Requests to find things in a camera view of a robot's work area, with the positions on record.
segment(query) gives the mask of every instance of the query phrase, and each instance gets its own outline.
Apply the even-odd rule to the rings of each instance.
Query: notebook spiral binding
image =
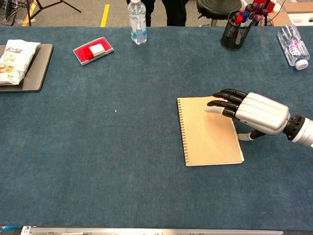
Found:
[[[178,114],[179,114],[179,123],[180,123],[180,132],[181,132],[181,140],[182,140],[182,148],[184,150],[184,156],[185,156],[185,163],[189,163],[188,158],[188,150],[187,150],[187,143],[186,143],[186,135],[185,135],[185,129],[184,129],[184,122],[182,119],[182,112],[181,112],[181,103],[180,99],[177,99],[177,107],[178,107]]]

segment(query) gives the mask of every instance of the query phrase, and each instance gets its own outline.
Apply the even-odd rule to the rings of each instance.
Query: plastic water bottle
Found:
[[[147,41],[146,7],[141,0],[131,0],[128,5],[129,20],[131,23],[132,40],[137,44]]]
[[[295,25],[287,24],[282,27],[278,32],[278,39],[291,66],[303,70],[309,65],[310,54]]]

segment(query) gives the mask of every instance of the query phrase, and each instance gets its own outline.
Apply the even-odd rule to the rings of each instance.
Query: gray tray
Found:
[[[4,49],[5,45],[0,45],[0,56],[3,55]],[[38,45],[24,79],[18,85],[0,86],[0,93],[39,92],[44,83],[45,73],[49,66],[52,51],[52,44]]]

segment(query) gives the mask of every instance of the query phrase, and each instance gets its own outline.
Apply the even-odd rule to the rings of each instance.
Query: white eraser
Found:
[[[93,53],[93,56],[96,57],[105,52],[103,46],[101,44],[97,44],[94,46],[89,47],[90,51]]]

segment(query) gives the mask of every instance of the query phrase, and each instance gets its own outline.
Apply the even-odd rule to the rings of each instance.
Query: spiral notebook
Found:
[[[215,97],[178,98],[186,166],[239,164],[244,161],[231,118],[204,111]]]

